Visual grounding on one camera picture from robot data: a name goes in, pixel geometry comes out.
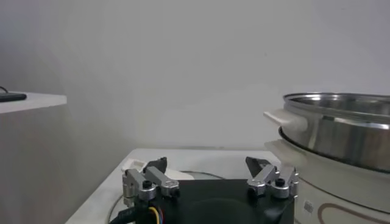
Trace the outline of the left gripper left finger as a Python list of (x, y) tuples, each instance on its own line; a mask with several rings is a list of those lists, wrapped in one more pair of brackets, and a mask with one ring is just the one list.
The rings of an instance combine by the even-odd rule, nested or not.
[(179, 182), (165, 175), (167, 166), (167, 157), (148, 163), (128, 160), (122, 167), (124, 200), (138, 197), (141, 201), (151, 201), (156, 198), (157, 191), (160, 191), (163, 197), (180, 197)]

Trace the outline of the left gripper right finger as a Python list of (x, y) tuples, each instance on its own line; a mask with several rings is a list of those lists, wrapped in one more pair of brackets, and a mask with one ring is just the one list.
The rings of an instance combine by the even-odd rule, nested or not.
[(274, 198), (297, 198), (299, 173), (293, 166), (278, 169), (266, 159), (246, 157), (251, 174), (247, 180), (248, 192), (252, 198), (262, 197), (266, 191)]

